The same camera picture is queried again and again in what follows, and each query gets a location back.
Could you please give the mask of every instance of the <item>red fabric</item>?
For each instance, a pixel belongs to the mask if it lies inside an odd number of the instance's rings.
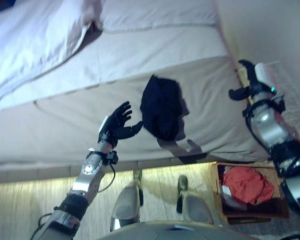
[[[230,188],[231,195],[243,203],[259,204],[268,201],[275,187],[252,167],[235,166],[223,175],[223,184]]]

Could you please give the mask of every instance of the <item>dark fabric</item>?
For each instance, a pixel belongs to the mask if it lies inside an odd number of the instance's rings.
[[[159,139],[173,140],[182,114],[177,82],[152,75],[143,91],[140,109],[145,129]]]

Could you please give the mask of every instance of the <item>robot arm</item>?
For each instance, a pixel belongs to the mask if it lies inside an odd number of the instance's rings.
[[[246,72],[239,72],[243,87],[230,90],[233,100],[249,100],[243,111],[247,128],[269,153],[277,174],[283,178],[281,188],[289,206],[300,214],[300,140],[281,113],[285,110],[283,95],[277,94],[273,70],[240,60]]]
[[[33,233],[31,240],[71,240],[76,235],[88,206],[96,195],[103,191],[99,191],[99,186],[107,165],[110,165],[115,176],[112,164],[118,162],[118,157],[113,149],[118,140],[133,137],[143,126],[143,123],[139,122],[134,126],[124,127],[126,121],[131,119],[130,108],[131,105],[127,101],[112,115],[105,117],[99,130],[97,148],[89,149],[90,153],[82,165],[80,175],[66,198],[59,207],[54,208],[48,221]]]

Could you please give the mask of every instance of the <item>wooden floor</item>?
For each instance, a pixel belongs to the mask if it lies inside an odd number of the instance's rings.
[[[214,223],[262,240],[279,240],[300,229],[298,216],[275,219],[268,223],[228,226],[221,222],[215,209],[210,186],[210,164],[160,167],[143,170],[144,206],[140,220],[182,220],[176,212],[177,181],[188,177],[190,190],[202,196]],[[109,232],[110,216],[120,191],[132,180],[132,171],[118,172],[112,186],[97,195],[88,208],[75,240],[95,240]],[[112,174],[106,174],[100,189],[108,185]],[[74,178],[0,184],[0,240],[27,240],[37,227],[38,218],[59,205],[72,186]]]

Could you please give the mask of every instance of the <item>white pillowcase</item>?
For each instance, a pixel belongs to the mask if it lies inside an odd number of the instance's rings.
[[[71,57],[95,12],[95,0],[27,0],[0,12],[0,99]]]
[[[99,28],[128,32],[182,25],[215,25],[213,0],[104,0]]]

